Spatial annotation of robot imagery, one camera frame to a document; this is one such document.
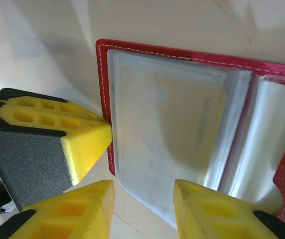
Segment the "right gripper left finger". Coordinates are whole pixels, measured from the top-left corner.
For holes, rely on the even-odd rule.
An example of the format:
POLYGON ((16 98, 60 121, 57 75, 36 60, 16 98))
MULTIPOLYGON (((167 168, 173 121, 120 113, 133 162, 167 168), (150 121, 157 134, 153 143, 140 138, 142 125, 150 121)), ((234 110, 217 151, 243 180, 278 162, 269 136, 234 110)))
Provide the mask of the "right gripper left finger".
POLYGON ((23 208, 0 239, 108 239, 114 202, 113 180, 101 180, 23 208))

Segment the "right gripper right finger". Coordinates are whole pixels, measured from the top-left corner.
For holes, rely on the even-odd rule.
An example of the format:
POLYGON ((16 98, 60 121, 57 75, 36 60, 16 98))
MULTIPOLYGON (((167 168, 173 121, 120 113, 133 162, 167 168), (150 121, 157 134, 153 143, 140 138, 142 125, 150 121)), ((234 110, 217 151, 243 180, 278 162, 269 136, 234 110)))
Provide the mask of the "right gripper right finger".
POLYGON ((285 239, 264 208, 187 180, 175 180, 173 202, 180 239, 285 239))

